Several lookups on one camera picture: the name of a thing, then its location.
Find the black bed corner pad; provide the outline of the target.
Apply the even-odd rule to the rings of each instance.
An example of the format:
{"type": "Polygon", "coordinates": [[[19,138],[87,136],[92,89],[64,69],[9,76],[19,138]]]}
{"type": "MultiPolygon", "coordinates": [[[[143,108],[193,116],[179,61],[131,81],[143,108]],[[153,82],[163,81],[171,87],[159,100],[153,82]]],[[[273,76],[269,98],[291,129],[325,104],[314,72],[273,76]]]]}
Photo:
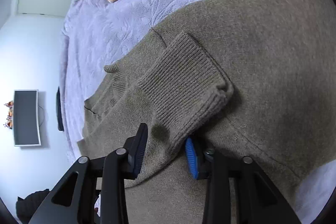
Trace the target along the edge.
{"type": "Polygon", "coordinates": [[[58,122],[58,130],[64,131],[63,119],[62,119],[62,108],[61,108],[61,103],[60,103],[60,89],[58,89],[56,93],[56,116],[57,116],[57,122],[58,122]]]}

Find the olive brown knit sweater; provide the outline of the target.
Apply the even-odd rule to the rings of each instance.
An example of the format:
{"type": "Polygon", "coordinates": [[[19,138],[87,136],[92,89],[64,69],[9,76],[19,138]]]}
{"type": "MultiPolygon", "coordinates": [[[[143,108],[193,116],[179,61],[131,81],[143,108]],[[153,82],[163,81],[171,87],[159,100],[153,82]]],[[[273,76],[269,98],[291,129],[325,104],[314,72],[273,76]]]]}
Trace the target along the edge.
{"type": "Polygon", "coordinates": [[[333,0],[204,0],[166,17],[84,102],[83,155],[121,147],[141,123],[141,173],[127,181],[131,223],[200,223],[206,183],[183,153],[190,135],[254,159],[290,205],[335,159],[333,0]]]}

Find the wall mounted monitor screen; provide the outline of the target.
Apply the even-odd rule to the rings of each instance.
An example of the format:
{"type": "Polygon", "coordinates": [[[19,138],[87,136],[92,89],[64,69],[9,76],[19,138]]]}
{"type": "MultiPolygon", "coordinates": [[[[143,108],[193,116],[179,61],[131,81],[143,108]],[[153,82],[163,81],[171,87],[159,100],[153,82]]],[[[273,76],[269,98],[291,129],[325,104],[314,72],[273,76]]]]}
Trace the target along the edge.
{"type": "Polygon", "coordinates": [[[38,90],[16,90],[13,104],[14,145],[40,146],[38,90]]]}

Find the lavender embossed bed blanket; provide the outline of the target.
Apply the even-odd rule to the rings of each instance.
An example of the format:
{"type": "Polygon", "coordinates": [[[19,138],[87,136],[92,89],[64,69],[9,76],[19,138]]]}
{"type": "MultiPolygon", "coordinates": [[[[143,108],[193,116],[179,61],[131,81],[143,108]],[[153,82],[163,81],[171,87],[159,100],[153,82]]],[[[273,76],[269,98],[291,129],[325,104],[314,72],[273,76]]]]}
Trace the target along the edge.
{"type": "MultiPolygon", "coordinates": [[[[84,102],[105,78],[105,67],[126,56],[177,10],[204,0],[73,0],[61,34],[60,103],[69,157],[82,156],[84,102]]],[[[308,175],[290,205],[302,223],[314,221],[335,188],[335,159],[308,175]]]]}

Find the black clothing pile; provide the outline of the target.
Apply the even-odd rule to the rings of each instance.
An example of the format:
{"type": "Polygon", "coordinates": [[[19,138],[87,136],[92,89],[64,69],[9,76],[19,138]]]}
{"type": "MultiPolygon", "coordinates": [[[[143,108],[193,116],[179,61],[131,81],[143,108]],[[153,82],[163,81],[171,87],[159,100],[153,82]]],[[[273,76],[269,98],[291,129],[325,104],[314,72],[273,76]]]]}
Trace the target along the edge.
{"type": "Polygon", "coordinates": [[[18,197],[15,208],[18,219],[21,223],[29,223],[37,208],[49,194],[50,190],[45,189],[29,194],[26,198],[18,197]]]}

